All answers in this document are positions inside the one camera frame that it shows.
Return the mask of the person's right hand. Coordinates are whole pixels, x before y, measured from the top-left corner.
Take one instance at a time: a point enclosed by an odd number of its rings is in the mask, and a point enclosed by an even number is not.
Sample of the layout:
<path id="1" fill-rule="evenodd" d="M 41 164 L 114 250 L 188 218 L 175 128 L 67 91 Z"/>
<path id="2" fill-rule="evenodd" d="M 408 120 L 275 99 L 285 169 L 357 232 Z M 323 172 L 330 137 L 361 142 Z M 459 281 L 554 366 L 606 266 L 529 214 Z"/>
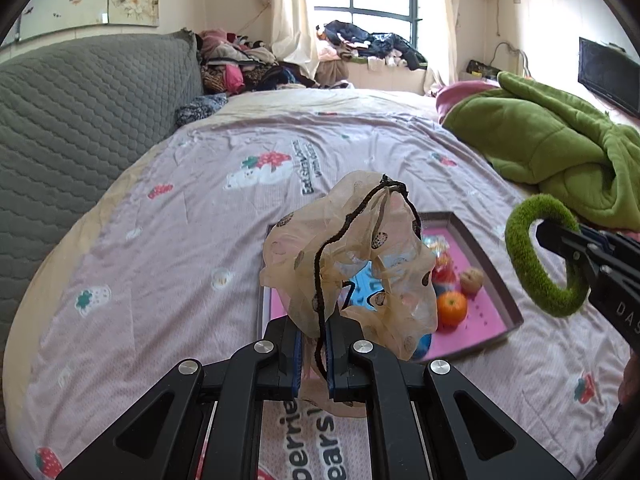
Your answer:
<path id="1" fill-rule="evenodd" d="M 628 404 L 640 389 L 640 363 L 639 357 L 633 354 L 625 366 L 622 382 L 618 388 L 618 402 L 620 405 Z"/>

